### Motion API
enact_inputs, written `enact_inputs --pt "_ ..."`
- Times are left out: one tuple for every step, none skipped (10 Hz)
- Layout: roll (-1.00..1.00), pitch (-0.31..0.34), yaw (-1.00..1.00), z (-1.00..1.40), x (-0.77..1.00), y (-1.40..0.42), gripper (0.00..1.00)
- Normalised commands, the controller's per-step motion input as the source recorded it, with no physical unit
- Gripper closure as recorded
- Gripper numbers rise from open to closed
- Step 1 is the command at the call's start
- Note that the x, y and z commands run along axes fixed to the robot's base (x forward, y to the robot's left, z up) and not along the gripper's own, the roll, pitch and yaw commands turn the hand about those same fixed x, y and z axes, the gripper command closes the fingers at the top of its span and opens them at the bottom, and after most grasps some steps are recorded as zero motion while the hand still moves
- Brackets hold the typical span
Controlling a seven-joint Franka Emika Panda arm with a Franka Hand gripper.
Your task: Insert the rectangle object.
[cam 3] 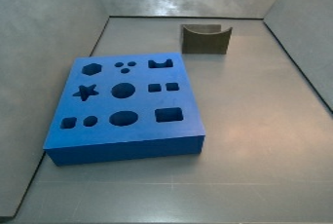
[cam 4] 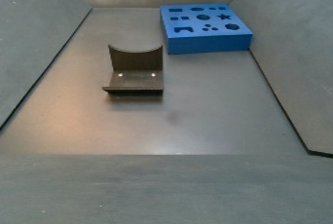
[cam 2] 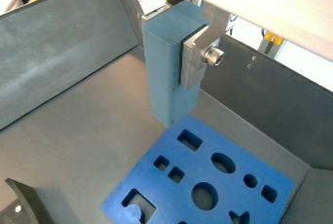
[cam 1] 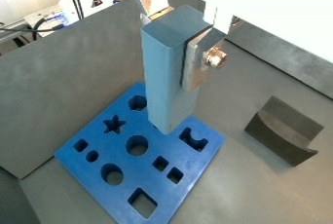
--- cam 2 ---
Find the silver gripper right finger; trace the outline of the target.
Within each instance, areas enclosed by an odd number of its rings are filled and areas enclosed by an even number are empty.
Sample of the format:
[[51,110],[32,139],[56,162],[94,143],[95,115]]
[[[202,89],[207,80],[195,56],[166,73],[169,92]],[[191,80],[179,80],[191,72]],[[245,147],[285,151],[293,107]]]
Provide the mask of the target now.
[[202,4],[206,25],[183,41],[181,84],[193,88],[203,79],[206,68],[219,66],[223,51],[218,48],[230,20],[230,14],[209,2]]

